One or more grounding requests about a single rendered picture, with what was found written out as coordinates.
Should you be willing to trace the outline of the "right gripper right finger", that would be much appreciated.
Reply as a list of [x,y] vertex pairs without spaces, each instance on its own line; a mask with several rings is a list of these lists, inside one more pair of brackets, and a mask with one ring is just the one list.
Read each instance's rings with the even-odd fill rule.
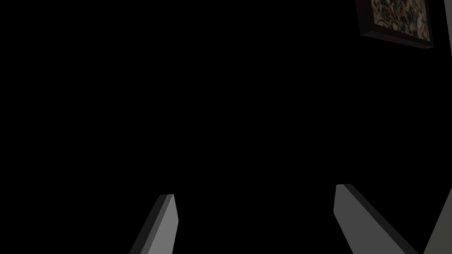
[[353,254],[418,254],[351,184],[336,185],[333,213]]

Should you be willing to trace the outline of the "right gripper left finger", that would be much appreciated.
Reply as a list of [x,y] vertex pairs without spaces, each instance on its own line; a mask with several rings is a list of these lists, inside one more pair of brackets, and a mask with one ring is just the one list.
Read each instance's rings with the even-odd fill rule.
[[173,254],[179,218],[173,194],[154,203],[129,254]]

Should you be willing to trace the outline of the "dark framed abstract painting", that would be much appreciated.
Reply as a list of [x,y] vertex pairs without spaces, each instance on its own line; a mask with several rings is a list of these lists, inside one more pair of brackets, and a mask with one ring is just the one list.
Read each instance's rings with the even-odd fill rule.
[[354,0],[360,35],[421,49],[434,47],[428,0]]

